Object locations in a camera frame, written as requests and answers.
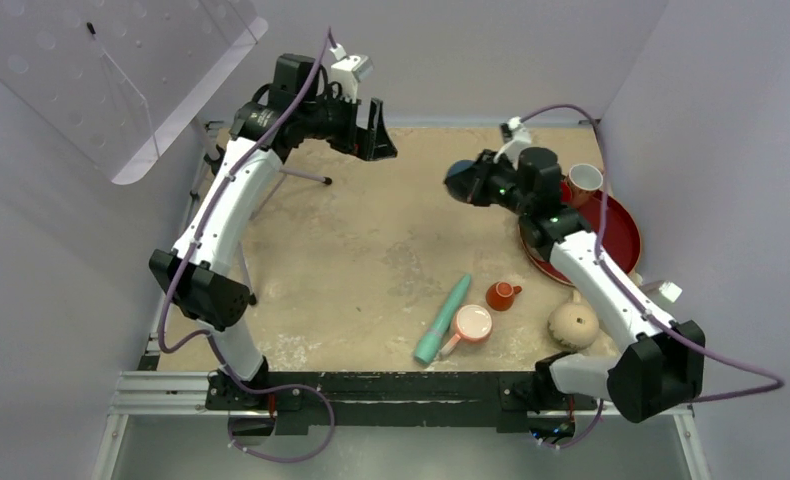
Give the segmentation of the blue mug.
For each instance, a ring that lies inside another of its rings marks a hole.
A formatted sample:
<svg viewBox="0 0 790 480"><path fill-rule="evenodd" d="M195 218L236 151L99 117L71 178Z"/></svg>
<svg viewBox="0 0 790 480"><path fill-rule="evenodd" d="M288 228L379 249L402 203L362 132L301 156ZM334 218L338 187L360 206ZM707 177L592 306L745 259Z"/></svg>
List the blue mug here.
<svg viewBox="0 0 790 480"><path fill-rule="evenodd" d="M447 193L456 201L469 203L475 181L475 162L458 160L446 172L443 184Z"/></svg>

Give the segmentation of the pink brown mug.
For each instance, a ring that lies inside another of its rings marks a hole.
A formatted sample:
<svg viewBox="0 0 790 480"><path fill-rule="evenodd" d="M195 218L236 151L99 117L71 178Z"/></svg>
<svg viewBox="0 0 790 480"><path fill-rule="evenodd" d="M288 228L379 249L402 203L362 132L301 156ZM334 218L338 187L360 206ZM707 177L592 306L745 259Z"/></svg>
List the pink brown mug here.
<svg viewBox="0 0 790 480"><path fill-rule="evenodd" d="M602 188L604 173L591 164L575 164L568 170L564 183L570 193L568 204L580 208Z"/></svg>

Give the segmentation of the small orange cup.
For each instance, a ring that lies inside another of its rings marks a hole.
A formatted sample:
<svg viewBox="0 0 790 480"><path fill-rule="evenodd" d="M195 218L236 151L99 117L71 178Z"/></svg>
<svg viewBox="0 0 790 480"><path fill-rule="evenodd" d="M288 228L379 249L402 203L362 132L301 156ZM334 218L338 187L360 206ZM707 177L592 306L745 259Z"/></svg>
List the small orange cup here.
<svg viewBox="0 0 790 480"><path fill-rule="evenodd" d="M509 310L522 292L522 287L508 282L499 281L492 284L485 293L487 306L492 310L503 312Z"/></svg>

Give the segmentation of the pink white mug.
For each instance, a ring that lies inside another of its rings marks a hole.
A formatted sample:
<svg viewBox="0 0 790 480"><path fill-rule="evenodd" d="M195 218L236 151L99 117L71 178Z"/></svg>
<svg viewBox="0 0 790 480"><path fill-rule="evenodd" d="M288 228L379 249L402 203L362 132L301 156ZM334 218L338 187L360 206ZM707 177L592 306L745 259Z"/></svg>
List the pink white mug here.
<svg viewBox="0 0 790 480"><path fill-rule="evenodd" d="M452 320L451 336L441 347L439 355L450 355L460 343L479 344L486 341L493 327L492 316L486 308L477 304L462 306Z"/></svg>

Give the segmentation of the teal pen tube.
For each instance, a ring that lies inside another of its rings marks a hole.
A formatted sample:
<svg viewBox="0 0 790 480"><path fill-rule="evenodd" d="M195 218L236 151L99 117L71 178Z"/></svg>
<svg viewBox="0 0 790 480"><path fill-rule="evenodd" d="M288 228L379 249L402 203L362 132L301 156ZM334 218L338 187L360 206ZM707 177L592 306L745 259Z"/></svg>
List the teal pen tube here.
<svg viewBox="0 0 790 480"><path fill-rule="evenodd" d="M452 288L430 327L421 337L413 351L413 359L422 365L429 365L442 347L442 341L451 322L464 302L472 282L472 275L465 274Z"/></svg>

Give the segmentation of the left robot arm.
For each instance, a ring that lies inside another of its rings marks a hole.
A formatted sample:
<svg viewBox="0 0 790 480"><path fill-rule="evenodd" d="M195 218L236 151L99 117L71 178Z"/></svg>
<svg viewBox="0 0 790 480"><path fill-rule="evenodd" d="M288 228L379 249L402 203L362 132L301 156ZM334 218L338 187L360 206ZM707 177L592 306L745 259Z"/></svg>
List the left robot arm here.
<svg viewBox="0 0 790 480"><path fill-rule="evenodd" d="M214 181L183 234L168 251L155 250L149 269L166 294L217 352L221 371L236 375L230 395L243 408L268 399L267 361L243 320L256 298L230 278L247 225L275 178L285 176L291 151L307 139L362 161L394 158L382 101L374 98L366 126L357 123L360 82L373 69L365 55L337 53L330 68L303 55L283 54L273 79L237 110Z"/></svg>

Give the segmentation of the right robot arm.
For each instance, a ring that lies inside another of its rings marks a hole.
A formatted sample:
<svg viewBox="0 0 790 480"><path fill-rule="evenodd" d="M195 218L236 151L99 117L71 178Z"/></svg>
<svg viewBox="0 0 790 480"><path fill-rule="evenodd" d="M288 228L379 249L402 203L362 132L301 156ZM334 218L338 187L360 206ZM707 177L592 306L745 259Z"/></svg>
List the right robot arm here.
<svg viewBox="0 0 790 480"><path fill-rule="evenodd" d="M517 215L535 249L593 308L621 355L556 354L535 366L532 392L547 407L570 394L611 402L632 423L688 403L701 394L705 344L693 321L674 318L651 301L597 244L596 232L561 200L557 155L528 147L517 162L491 150L455 162L446 172L449 195L466 204L497 204Z"/></svg>

